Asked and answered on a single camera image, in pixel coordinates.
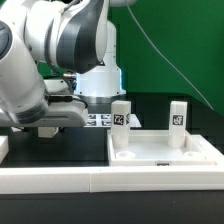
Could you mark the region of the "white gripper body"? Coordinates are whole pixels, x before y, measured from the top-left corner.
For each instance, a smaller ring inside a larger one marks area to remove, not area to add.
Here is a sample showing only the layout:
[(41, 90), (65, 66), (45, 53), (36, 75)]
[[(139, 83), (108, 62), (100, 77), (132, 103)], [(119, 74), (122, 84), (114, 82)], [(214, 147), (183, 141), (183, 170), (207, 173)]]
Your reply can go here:
[(59, 102), (52, 102), (48, 112), (38, 121), (28, 124), (12, 122), (0, 109), (0, 127), (83, 127), (87, 123), (88, 109), (86, 104), (76, 95), (67, 102), (69, 94), (66, 83), (60, 79), (45, 80), (51, 95), (59, 96)]

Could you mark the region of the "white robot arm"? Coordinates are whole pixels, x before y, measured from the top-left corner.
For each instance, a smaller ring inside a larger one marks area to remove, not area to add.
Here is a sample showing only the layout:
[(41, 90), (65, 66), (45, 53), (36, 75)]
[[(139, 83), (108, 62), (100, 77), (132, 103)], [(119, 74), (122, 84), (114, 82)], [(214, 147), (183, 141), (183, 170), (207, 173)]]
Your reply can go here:
[(85, 101), (53, 94), (37, 64), (86, 73), (103, 61), (108, 9), (137, 0), (5, 0), (0, 5), (0, 127), (83, 127)]

